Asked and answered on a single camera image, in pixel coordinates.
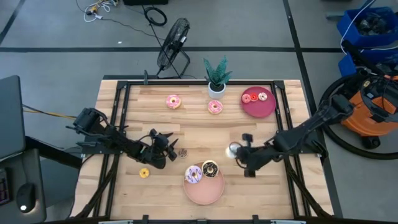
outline potted plant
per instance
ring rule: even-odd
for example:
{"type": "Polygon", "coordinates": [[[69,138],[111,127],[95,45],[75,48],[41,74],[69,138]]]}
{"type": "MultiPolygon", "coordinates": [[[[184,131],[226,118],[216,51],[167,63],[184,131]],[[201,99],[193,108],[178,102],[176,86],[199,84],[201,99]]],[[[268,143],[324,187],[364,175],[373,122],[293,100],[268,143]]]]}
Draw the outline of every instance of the potted plant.
{"type": "Polygon", "coordinates": [[[228,63],[225,55],[217,69],[214,70],[207,59],[203,59],[206,67],[207,76],[206,80],[209,82],[208,92],[209,96],[213,99],[221,99],[224,96],[226,83],[231,78],[232,72],[225,72],[228,63]]]}

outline green plant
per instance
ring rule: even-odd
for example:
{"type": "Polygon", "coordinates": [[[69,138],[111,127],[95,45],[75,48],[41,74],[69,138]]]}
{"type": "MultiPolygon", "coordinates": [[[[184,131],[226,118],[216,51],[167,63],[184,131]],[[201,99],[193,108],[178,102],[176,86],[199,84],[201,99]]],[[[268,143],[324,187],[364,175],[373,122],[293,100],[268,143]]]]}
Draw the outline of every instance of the green plant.
{"type": "Polygon", "coordinates": [[[206,67],[207,76],[205,77],[208,82],[211,82],[216,88],[221,86],[222,84],[228,83],[229,79],[231,78],[230,72],[225,72],[226,65],[228,63],[225,55],[224,58],[221,60],[220,64],[218,64],[217,69],[214,70],[213,67],[210,65],[210,62],[207,59],[203,59],[206,67]]]}

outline white pot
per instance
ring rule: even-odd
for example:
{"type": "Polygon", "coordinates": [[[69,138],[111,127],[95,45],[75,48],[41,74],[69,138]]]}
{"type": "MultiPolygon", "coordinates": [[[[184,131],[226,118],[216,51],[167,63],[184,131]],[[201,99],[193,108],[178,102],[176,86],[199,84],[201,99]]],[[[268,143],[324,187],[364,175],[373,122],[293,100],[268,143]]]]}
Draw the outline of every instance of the white pot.
{"type": "Polygon", "coordinates": [[[216,92],[216,91],[213,91],[213,90],[210,88],[210,84],[211,84],[211,83],[209,83],[209,85],[208,85],[209,96],[210,96],[211,98],[213,98],[213,99],[216,99],[216,100],[221,99],[221,98],[224,96],[225,89],[226,89],[226,85],[223,84],[223,85],[224,85],[223,90],[221,90],[221,91],[219,91],[219,92],[216,92]]]}

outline gray floor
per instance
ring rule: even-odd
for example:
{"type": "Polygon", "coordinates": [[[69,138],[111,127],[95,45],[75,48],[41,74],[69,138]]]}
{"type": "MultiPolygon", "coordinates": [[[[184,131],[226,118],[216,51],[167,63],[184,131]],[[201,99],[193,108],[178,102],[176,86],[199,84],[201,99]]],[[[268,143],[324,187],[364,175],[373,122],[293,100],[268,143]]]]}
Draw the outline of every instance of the gray floor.
{"type": "MultiPolygon", "coordinates": [[[[92,0],[79,0],[84,8],[92,0]]],[[[17,6],[18,1],[0,1],[0,30],[17,6]]],[[[336,22],[327,21],[327,11],[356,8],[362,0],[321,1],[289,0],[301,47],[339,47],[341,36],[336,22]]],[[[398,10],[396,0],[378,0],[377,6],[398,10]]],[[[170,0],[159,6],[169,18],[165,27],[156,27],[165,37],[173,21],[186,17],[191,24],[188,47],[293,47],[292,36],[281,0],[170,0]]],[[[152,33],[142,14],[119,5],[105,18],[152,33]]],[[[85,23],[74,0],[27,0],[0,47],[156,47],[153,37],[110,21],[85,23]]],[[[226,55],[233,78],[302,79],[295,53],[291,52],[187,52],[191,58],[187,74],[202,78],[205,69],[202,58],[219,60],[226,55]]],[[[305,65],[318,103],[326,87],[339,78],[338,62],[342,53],[304,53],[305,65]]],[[[0,53],[0,78],[19,75],[22,99],[27,105],[55,113],[78,114],[84,107],[95,105],[103,75],[140,75],[144,69],[157,71],[156,52],[95,52],[95,53],[0,53]]],[[[183,58],[175,62],[177,68],[183,58]]],[[[167,70],[165,75],[173,75],[167,70]]],[[[59,147],[72,147],[82,137],[65,129],[69,120],[40,114],[25,114],[27,135],[59,147]]],[[[356,138],[347,134],[351,142],[356,138]]],[[[394,151],[398,133],[382,138],[380,151],[394,151]]],[[[396,203],[398,185],[397,161],[372,161],[352,155],[329,139],[330,164],[335,178],[343,216],[370,220],[398,220],[396,203]]],[[[49,169],[68,170],[58,164],[49,169]]],[[[61,182],[69,186],[48,210],[48,220],[65,218],[73,200],[71,190],[75,180],[61,182]]],[[[47,189],[56,197],[56,183],[47,189]]]]}

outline computer mouse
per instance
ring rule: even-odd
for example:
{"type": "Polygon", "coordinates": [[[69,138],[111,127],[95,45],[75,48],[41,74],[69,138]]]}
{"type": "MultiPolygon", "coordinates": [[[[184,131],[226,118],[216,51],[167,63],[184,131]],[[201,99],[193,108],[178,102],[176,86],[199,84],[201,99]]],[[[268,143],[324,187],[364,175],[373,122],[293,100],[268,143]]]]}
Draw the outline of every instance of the computer mouse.
{"type": "Polygon", "coordinates": [[[17,206],[22,213],[30,212],[36,204],[35,185],[26,183],[17,192],[17,206]]]}

